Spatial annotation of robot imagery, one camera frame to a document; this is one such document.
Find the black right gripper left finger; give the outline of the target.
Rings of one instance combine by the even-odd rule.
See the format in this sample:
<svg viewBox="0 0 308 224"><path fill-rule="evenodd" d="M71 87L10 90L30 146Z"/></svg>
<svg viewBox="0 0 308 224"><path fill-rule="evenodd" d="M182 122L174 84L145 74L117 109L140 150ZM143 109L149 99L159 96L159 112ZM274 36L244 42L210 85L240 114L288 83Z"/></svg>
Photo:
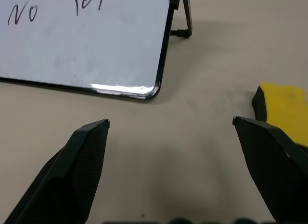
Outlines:
<svg viewBox="0 0 308 224"><path fill-rule="evenodd" d="M42 167L7 224L84 224L101 178L110 122L77 129Z"/></svg>

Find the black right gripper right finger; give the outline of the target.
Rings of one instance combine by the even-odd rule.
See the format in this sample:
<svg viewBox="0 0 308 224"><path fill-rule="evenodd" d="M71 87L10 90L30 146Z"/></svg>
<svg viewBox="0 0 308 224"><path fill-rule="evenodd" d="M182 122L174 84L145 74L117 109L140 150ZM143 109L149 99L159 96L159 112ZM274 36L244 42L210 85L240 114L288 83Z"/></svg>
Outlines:
<svg viewBox="0 0 308 224"><path fill-rule="evenodd" d="M236 116L248 171L278 223L308 222L308 153L280 128Z"/></svg>

